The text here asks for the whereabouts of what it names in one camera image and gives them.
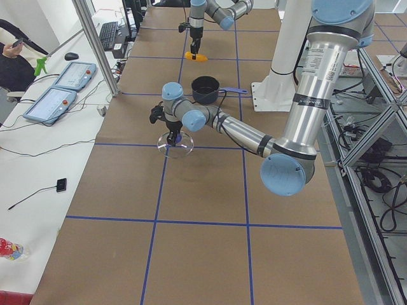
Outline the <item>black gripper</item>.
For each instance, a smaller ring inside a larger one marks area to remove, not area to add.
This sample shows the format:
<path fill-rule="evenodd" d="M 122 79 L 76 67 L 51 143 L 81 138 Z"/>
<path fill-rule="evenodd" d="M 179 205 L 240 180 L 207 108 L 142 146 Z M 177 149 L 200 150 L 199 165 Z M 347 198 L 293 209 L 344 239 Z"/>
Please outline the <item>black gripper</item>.
<path fill-rule="evenodd" d="M 200 49 L 200 42 L 203 37 L 203 27 L 191 27 L 190 37 L 192 38 L 190 45 L 191 59 L 196 60 Z"/>
<path fill-rule="evenodd" d="M 167 143 L 168 145 L 175 147 L 178 143 L 180 143 L 180 129 L 183 127 L 183 124 L 181 121 L 169 120 L 166 120 L 165 124 L 170 130 L 167 136 Z"/>

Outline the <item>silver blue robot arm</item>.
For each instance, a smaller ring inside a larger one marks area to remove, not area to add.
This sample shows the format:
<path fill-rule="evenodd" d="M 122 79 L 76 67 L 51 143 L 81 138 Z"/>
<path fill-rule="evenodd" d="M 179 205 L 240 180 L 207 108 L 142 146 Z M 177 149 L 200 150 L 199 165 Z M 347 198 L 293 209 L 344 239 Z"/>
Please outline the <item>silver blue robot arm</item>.
<path fill-rule="evenodd" d="M 190 28 L 190 53 L 192 60 L 199 59 L 199 49 L 204 32 L 204 19 L 208 15 L 221 29 L 227 31 L 236 20 L 248 14 L 254 6 L 254 1 L 233 1 L 233 5 L 222 8 L 217 1 L 190 1 L 190 15 L 188 25 Z"/>
<path fill-rule="evenodd" d="M 350 50 L 371 43 L 375 2 L 312 1 L 310 12 L 307 31 L 310 49 L 280 138 L 273 138 L 216 107 L 194 104 L 184 96 L 179 83 L 169 82 L 162 88 L 168 143 L 176 143 L 181 128 L 196 132 L 211 126 L 263 158 L 260 176 L 269 191 L 279 196 L 300 192 L 313 177 L 315 140 L 345 57 Z"/>

